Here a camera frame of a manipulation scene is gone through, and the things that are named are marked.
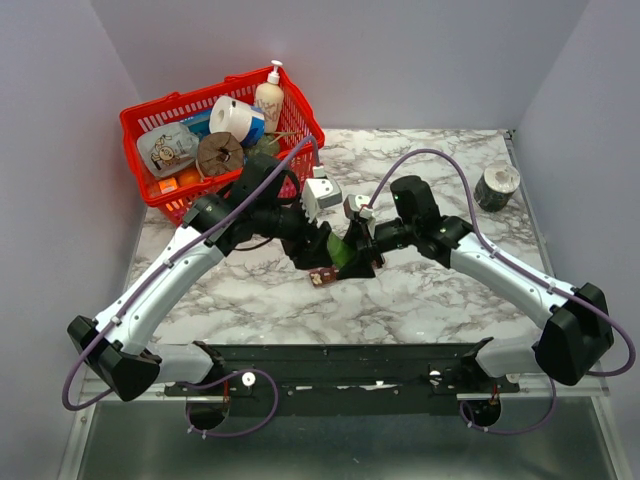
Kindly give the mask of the green pill bottle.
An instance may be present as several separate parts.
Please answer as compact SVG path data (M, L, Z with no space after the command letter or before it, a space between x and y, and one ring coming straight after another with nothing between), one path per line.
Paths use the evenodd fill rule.
M331 233L327 239L327 251L338 269L346 266L356 255L355 250L334 233Z

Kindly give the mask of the brown weekly pill organizer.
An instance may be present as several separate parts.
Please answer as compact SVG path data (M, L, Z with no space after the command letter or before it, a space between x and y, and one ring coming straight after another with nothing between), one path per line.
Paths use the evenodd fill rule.
M312 282L311 282L311 279L310 279L310 274L311 273L319 273L323 278L323 284L320 285L320 286L314 286L312 284ZM309 280L311 282L311 285L314 288L322 288L322 287L326 287L326 286L328 286L330 284L334 284L334 283L336 283L338 281L343 281L343 280L338 280L336 278L337 273L338 273L338 268L336 268L335 266L331 266L331 267L322 267L322 268L316 268L316 269L310 270L308 272L308 276L309 276Z

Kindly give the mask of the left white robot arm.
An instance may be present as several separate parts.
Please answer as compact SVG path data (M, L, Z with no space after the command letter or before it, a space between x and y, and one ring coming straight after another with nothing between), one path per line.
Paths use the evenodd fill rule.
M71 321L67 333L81 363L123 401L164 382L186 381L201 395L214 393L222 372L211 355L195 344L152 352L157 327L192 285L255 235L280 240L300 270L330 266L331 228L316 217L341 199L321 165L301 181L285 162L251 157L236 181L193 203L161 254L114 303Z

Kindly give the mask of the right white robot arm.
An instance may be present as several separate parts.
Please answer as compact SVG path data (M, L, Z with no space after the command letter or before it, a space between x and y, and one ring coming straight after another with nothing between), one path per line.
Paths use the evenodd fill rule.
M343 202L349 228L348 254L337 260L339 278L372 278L385 253L409 246L423 257L484 284L521 312L536 332L510 339L480 341L460 379L480 392L508 374L544 373L573 386L613 346L608 307L601 289L575 287L531 267L499 249L475 223L441 214L430 186L416 175L391 185L397 216L379 223L373 200L349 195Z

